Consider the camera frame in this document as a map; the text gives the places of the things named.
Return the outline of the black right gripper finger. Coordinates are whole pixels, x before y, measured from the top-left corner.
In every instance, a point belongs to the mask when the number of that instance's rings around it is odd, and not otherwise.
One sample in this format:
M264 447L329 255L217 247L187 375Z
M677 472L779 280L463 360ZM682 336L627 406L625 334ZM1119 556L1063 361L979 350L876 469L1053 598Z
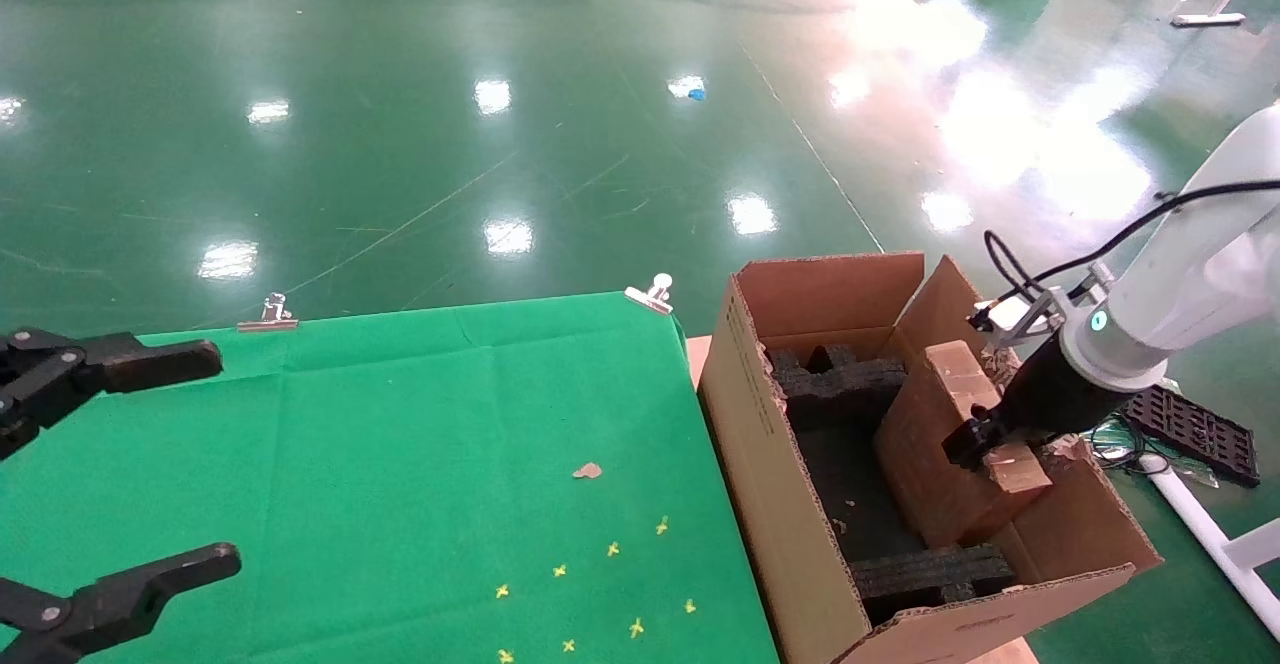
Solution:
M1006 432L1004 423L993 417L969 418L942 441L942 449L950 463L980 471L986 455L1004 444Z

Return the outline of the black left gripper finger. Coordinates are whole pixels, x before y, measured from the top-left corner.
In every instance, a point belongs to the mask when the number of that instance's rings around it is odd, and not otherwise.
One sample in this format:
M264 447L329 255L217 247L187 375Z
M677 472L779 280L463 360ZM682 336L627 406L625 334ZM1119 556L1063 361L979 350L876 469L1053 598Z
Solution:
M154 631L180 594L241 572L238 548L219 542L96 580L68 597L1 580L3 626L17 637L3 663L78 663Z
M223 372L206 339L145 345L129 331L90 339L24 328L1 345L1 459L15 455L100 394L195 383Z

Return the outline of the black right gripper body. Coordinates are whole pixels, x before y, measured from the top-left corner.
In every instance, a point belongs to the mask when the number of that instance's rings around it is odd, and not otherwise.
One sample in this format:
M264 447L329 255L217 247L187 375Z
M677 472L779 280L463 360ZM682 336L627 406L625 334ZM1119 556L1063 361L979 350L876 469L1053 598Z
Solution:
M1055 335L1024 360L984 426L998 441L1050 441L1092 430L1110 415L1112 391L1076 371Z

